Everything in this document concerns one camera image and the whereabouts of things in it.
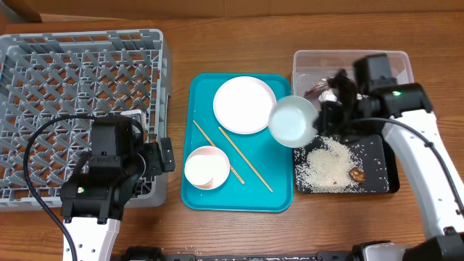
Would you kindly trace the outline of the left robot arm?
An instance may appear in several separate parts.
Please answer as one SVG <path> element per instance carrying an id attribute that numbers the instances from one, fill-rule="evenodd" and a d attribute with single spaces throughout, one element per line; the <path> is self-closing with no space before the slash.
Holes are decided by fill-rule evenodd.
<path id="1" fill-rule="evenodd" d="M 60 190 L 64 260 L 109 260 L 138 180 L 175 169 L 171 140 L 145 142 L 140 122 L 129 117 L 96 118 L 90 140 Z"/>

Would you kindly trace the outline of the white round plate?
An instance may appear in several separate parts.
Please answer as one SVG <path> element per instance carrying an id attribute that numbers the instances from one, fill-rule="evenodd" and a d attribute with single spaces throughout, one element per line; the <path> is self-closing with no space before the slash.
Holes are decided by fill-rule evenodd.
<path id="1" fill-rule="evenodd" d="M 213 112 L 226 130 L 249 135 L 268 126 L 277 99 L 270 86 L 251 76 L 227 80 L 216 91 Z"/>

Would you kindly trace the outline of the red snack wrapper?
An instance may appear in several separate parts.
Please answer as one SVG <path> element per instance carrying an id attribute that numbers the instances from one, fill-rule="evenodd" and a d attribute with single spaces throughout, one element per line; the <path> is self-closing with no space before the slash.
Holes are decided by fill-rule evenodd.
<path id="1" fill-rule="evenodd" d="M 328 79 L 323 78 L 320 81 L 314 82 L 313 87 L 310 90 L 304 92 L 304 96 L 309 96 L 309 95 L 311 95 L 313 93 L 317 93 L 319 91 L 325 91 L 325 90 L 327 90 L 329 88 L 330 88 L 330 85 L 328 83 Z"/>

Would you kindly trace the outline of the grey bowl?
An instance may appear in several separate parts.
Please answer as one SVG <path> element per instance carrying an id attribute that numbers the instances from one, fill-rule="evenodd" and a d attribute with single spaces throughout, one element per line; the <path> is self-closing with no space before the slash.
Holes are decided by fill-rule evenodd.
<path id="1" fill-rule="evenodd" d="M 272 109 L 268 128 L 281 145 L 299 148 L 316 137 L 318 131 L 313 124 L 317 118 L 318 111 L 311 102 L 301 96 L 285 96 Z"/>

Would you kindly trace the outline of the pink bowl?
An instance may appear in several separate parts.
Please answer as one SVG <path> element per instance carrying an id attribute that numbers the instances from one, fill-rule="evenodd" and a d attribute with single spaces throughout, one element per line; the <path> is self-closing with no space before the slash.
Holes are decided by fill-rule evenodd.
<path id="1" fill-rule="evenodd" d="M 225 152 L 215 146 L 201 146 L 187 157 L 184 165 L 186 180 L 201 190 L 213 190 L 228 179 L 231 164 Z"/>

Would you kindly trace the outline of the wooden chopstick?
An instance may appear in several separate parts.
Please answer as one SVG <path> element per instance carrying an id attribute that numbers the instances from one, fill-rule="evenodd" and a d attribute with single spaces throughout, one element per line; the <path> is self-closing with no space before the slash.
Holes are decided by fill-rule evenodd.
<path id="1" fill-rule="evenodd" d="M 260 173 L 257 171 L 257 169 L 254 167 L 254 165 L 248 160 L 248 158 L 243 154 L 243 152 L 240 150 L 240 148 L 237 147 L 237 145 L 233 142 L 233 140 L 230 138 L 230 136 L 219 126 L 217 127 L 218 130 L 224 135 L 224 137 L 228 140 L 228 142 L 231 144 L 231 146 L 237 151 L 237 153 L 241 156 L 241 158 L 245 161 L 245 163 L 248 164 L 248 166 L 251 168 L 251 170 L 254 172 L 254 174 L 261 180 L 261 182 L 267 187 L 267 189 L 273 193 L 272 188 L 269 186 L 267 181 L 260 175 Z"/>
<path id="2" fill-rule="evenodd" d="M 200 133 L 205 137 L 205 139 L 210 143 L 210 145 L 213 146 L 213 147 L 217 147 L 215 145 L 215 143 L 212 141 L 212 139 L 203 131 L 203 129 L 200 127 L 200 125 L 195 120 L 192 120 L 192 122 L 198 128 Z M 245 184 L 244 179 L 236 172 L 235 168 L 232 165 L 230 165 L 230 169 L 231 169 L 232 173 L 236 176 L 236 178 L 239 180 L 239 182 L 242 185 L 244 185 Z"/>

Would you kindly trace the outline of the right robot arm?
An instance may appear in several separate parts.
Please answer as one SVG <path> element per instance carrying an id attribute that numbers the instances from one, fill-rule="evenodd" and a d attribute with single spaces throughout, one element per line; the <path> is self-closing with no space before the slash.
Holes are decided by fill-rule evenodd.
<path id="1" fill-rule="evenodd" d="M 463 181 L 439 135 L 436 115 L 418 83 L 401 84 L 386 54 L 353 64 L 327 80 L 336 101 L 324 101 L 320 135 L 361 136 L 381 131 L 400 161 L 420 208 L 426 240 L 417 246 L 372 241 L 352 247 L 348 260 L 462 260 Z"/>

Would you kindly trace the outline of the brown food piece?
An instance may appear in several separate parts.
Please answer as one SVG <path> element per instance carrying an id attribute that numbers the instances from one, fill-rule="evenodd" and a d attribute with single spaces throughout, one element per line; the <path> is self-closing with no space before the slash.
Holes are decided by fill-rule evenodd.
<path id="1" fill-rule="evenodd" d="M 358 167 L 354 167 L 349 171 L 350 178 L 358 183 L 363 183 L 365 181 L 365 173 Z"/>

